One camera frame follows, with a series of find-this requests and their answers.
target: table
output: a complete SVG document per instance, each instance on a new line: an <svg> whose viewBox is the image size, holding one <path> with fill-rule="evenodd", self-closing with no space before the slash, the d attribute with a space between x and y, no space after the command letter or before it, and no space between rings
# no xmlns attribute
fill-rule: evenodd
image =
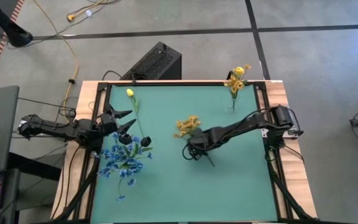
<svg viewBox="0 0 358 224"><path fill-rule="evenodd" d="M109 83L129 83L131 81L109 81ZM143 82L155 82L154 80L143 81ZM222 80L177 80L176 82L222 82ZM77 104L77 117L76 119L81 118L88 118L92 117L92 102L95 101L96 98L96 89L98 87L99 81L85 81L81 87L81 93ZM267 89L268 100L270 106L274 105L286 105L288 106L287 96L285 94L285 89L283 86L282 81L265 81L265 86ZM260 102L263 102L262 95L259 94ZM99 104L98 112L100 113L103 108L103 99L104 99L104 92L101 94L102 102ZM300 152L299 144L297 140L286 140L287 146L290 146L294 150ZM75 142L70 142L67 149L67 156L66 156L66 163L64 169L64 184L62 188L62 175L60 177L59 185L57 194L55 197L55 203L53 205L53 211L57 209L55 217L61 214L64 204L66 203L66 196L67 196L67 203L70 202L71 198L75 195L76 191L78 190L81 171L83 167L83 161L85 156L85 150L79 150L75 157L73 158L74 152L77 149L78 145ZM282 159L282 166L283 171L285 174L285 180L287 182L287 187L298 203L304 208L304 210L309 213L311 216L316 216L316 212L314 209L313 199L311 197L311 192L308 184L308 179L305 172L305 167L302 161L294 155L290 151L286 151L282 149L280 151L281 159ZM70 184L68 185L68 165L73 158L73 163L71 165L71 174L70 174ZM93 158L89 159L89 163L93 163ZM68 195L66 195L67 187L70 186ZM86 206L88 201L89 189L85 192L83 199L81 201L81 207L79 212L79 218L84 218L86 216ZM288 217L285 211L285 203L282 198L282 195L279 191L277 191L278 197L278 204L279 210L282 218Z"/></svg>

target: yellow flower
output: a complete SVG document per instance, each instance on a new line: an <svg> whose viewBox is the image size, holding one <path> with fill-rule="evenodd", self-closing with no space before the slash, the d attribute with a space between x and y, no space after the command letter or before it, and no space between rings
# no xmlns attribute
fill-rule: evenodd
<svg viewBox="0 0 358 224"><path fill-rule="evenodd" d="M127 89L127 95L129 97L133 97L135 95L135 93L131 89Z"/></svg>
<svg viewBox="0 0 358 224"><path fill-rule="evenodd" d="M233 72L234 72L237 76L240 77L241 75L244 74L244 69L241 68L241 67L237 67L237 68L235 68L235 69L233 70Z"/></svg>

